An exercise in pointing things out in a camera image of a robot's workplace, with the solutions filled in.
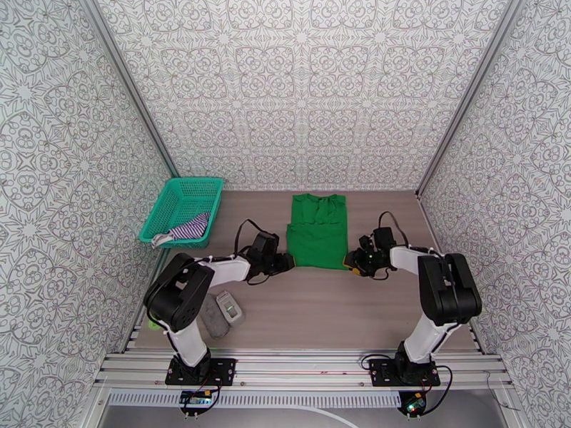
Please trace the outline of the green t-shirt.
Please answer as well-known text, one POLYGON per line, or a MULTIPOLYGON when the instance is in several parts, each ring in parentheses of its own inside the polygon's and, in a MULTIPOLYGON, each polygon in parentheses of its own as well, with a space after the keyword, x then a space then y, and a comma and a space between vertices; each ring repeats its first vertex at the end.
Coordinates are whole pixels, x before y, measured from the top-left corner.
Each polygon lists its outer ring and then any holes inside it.
POLYGON ((294 195, 286 238, 298 267, 343 270, 348 254, 346 197, 294 195))

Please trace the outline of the purple white striped tank top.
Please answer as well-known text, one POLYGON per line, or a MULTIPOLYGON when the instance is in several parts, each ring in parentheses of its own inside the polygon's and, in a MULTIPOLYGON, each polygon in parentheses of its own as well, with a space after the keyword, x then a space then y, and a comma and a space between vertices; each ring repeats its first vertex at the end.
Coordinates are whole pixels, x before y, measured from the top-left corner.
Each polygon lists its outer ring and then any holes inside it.
POLYGON ((151 239, 151 247, 157 248, 165 243, 177 240, 196 240, 205 235, 211 214, 200 213, 190 221, 159 233, 151 239))

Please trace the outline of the green plastic laundry basket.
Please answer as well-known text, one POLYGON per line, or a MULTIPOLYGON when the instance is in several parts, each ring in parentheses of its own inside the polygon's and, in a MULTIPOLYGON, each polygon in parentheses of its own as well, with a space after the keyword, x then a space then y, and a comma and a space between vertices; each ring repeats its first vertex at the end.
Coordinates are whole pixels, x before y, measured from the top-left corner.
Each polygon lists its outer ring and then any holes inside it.
POLYGON ((208 246, 211 229, 221 204, 224 181, 222 178, 172 178, 166 182, 153 205, 138 238, 151 244, 154 237, 167 234, 190 223, 200 215, 207 217, 203 229, 192 230, 191 235, 177 234, 164 242, 161 248, 204 249, 208 246))

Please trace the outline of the white handheld device green light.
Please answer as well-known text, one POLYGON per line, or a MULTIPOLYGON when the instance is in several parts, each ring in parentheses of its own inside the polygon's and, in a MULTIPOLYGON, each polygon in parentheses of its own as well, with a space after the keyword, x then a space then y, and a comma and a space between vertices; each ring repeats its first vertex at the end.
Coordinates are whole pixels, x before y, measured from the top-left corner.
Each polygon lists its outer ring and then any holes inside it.
POLYGON ((216 296, 216 303, 226 322, 231 327, 238 327, 246 319, 246 315, 234 296, 229 291, 223 291, 216 296))

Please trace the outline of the aluminium rail frame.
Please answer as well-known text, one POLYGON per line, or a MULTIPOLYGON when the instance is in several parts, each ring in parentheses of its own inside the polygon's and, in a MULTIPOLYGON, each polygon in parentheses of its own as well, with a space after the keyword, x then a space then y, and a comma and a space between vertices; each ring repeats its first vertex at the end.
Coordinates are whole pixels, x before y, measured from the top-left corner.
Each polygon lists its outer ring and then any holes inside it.
MULTIPOLYGON (((365 350, 212 350, 213 357, 236 360, 231 390, 369 390, 365 350)), ((96 387, 165 389, 172 358, 169 350, 131 349, 109 354, 94 380, 96 387)), ((498 355, 477 350, 441 351, 434 357, 444 389, 512 389, 507 367, 498 355)))

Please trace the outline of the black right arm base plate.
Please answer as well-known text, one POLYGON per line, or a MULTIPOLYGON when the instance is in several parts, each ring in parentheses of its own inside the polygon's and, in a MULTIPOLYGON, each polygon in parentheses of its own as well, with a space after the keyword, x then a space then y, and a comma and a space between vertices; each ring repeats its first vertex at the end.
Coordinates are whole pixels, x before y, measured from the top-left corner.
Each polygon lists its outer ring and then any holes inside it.
POLYGON ((414 363, 407 360, 371 359, 370 378, 374 387, 437 387, 441 385, 434 362, 414 363))

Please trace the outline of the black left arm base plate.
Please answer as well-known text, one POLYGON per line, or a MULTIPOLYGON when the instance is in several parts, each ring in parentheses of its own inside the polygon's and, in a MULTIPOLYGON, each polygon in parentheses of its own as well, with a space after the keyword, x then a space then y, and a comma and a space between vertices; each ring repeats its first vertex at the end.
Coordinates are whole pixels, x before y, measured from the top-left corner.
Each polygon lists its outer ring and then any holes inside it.
POLYGON ((236 360, 205 358, 195 367, 185 365, 175 356, 167 369, 165 384, 169 386, 231 386, 236 371, 236 360))

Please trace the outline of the aluminium corner post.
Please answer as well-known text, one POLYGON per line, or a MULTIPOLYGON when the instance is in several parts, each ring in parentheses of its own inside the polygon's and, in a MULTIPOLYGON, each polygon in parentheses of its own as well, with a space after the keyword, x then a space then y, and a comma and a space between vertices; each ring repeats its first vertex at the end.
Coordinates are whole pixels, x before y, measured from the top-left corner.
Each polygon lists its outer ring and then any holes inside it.
POLYGON ((180 176, 176 164, 168 152, 166 144, 161 137, 155 120, 144 101, 141 92, 134 81, 128 64, 121 53, 118 44, 113 37, 113 32, 108 25, 97 0, 79 0, 91 28, 97 39, 100 41, 103 51, 113 67, 121 85, 124 87, 126 95, 132 103, 138 118, 143 124, 145 132, 153 142, 153 145, 161 157, 172 178, 180 176))
POLYGON ((467 88, 465 89, 457 108, 453 112, 438 147, 436 148, 436 151, 415 190, 415 197, 417 200, 421 200, 423 197, 431 178, 435 174, 459 127, 464 121, 466 113, 470 109, 472 102, 480 92, 485 79, 494 66, 496 58, 499 56, 502 46, 510 35, 512 28, 521 13, 522 7, 525 6, 526 2, 527 0, 507 0, 504 11, 500 15, 500 19, 492 32, 482 56, 480 57, 472 78, 469 80, 467 88))

